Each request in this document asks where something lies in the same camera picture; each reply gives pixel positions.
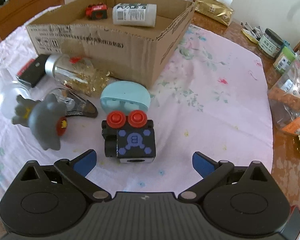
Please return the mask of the grey shark plush toy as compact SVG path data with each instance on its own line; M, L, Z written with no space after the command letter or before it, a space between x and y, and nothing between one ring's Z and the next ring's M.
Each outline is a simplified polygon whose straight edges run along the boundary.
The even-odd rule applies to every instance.
M16 101L12 124L29 128L43 150L60 150L60 137L68 126L66 104L59 102L54 94L42 101L19 95Z

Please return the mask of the black cube toy red buttons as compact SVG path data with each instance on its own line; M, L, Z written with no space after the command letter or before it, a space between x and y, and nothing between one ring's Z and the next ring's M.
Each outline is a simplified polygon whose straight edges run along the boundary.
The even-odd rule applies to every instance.
M112 111L102 121L104 153L121 163L151 163L156 157L153 121L142 110Z

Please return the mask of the light blue oval case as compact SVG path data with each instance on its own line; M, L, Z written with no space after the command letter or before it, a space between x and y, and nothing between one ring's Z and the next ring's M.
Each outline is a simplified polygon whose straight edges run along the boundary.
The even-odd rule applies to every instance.
M107 114L112 111L122 111L128 115L134 110L147 112L151 104L151 96L144 86L136 82L115 81L102 91L100 104Z

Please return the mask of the jar of gold pieces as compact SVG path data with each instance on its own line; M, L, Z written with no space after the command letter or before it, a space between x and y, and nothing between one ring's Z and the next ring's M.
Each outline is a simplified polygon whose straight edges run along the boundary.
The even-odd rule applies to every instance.
M98 97L110 81L110 73L86 57L52 54L45 62L46 75L61 85L89 97Z

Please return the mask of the clear plastic jar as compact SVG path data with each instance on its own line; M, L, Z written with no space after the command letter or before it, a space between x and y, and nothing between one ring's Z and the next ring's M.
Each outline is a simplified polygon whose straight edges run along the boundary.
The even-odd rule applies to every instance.
M17 96L21 95L25 99L30 98L29 90L18 83L10 81L0 84L0 113L7 119L12 119L17 106Z

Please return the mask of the black square box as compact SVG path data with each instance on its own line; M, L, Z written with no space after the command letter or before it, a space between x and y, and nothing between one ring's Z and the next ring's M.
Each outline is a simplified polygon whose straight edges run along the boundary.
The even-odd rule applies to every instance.
M34 88L45 75L45 63L49 55L40 54L29 68L17 80L27 86Z

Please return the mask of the red pen refill box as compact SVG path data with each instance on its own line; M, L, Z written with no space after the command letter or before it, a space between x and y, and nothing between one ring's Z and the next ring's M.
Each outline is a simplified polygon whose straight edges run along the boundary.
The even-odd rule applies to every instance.
M35 61L35 59L30 59L16 74L16 77L20 77L28 68L29 66Z

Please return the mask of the red black toy truck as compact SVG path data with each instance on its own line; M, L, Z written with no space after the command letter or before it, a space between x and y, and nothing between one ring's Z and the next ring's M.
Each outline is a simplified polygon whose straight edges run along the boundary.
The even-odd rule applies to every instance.
M107 19L107 6L103 3L98 3L98 4L90 4L88 7L85 9L85 15L87 18L90 20L103 20Z

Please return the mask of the green white cotton swab box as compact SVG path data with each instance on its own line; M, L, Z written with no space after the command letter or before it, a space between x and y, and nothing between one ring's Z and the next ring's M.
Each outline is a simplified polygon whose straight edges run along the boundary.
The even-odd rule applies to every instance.
M114 25L155 27L156 18L156 4L119 3L113 7Z

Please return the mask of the round tin lid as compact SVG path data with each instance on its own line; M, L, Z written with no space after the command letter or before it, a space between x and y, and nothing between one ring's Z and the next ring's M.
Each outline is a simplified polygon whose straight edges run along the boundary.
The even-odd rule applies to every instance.
M49 94L54 94L58 102L66 104L67 118L73 116L97 118L98 116L95 105L71 89L58 87L51 90Z

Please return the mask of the pink floral tablecloth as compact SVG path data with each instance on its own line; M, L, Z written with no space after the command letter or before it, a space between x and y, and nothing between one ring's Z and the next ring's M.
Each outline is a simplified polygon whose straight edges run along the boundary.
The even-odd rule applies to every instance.
M261 59L254 53L191 25L150 89L157 155L151 163L122 164L104 155L98 110L95 119L72 117L59 151L44 151L28 128L13 125L0 110L0 199L28 160L51 165L88 149L97 165L88 179L117 191L174 192L200 181L192 167L199 151L214 160L247 166L273 164L273 124Z

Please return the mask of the large clear snack jar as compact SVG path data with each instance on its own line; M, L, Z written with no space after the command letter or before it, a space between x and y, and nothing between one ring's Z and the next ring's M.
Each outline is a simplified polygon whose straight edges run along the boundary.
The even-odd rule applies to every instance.
M273 124L300 135L300 57L297 57L268 92Z

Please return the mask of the green lid small bottle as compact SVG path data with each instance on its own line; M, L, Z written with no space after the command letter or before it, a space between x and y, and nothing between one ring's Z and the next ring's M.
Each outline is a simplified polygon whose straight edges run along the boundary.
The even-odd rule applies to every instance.
M283 74L295 58L295 52L284 46L273 64L274 69L280 74Z

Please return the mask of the black lid glass jar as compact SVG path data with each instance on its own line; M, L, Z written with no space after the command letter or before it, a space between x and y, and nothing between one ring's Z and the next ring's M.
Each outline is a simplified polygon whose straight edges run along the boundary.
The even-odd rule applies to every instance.
M279 35L269 28L266 28L258 42L258 48L262 53L274 59L283 45L283 40Z

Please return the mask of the cardboard box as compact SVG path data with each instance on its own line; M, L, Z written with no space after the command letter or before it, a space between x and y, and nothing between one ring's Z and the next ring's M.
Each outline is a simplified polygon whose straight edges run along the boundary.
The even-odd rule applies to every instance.
M90 4L107 6L107 19L90 20ZM157 5L155 27L113 24L113 7L119 3ZM113 77L150 88L173 55L194 15L187 0L71 0L27 25L38 54L88 57Z

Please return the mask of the gold tissue pack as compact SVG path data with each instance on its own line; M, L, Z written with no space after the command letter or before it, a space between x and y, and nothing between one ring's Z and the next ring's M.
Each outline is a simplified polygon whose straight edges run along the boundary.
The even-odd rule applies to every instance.
M234 13L232 2L233 0L196 0L195 11L228 27Z

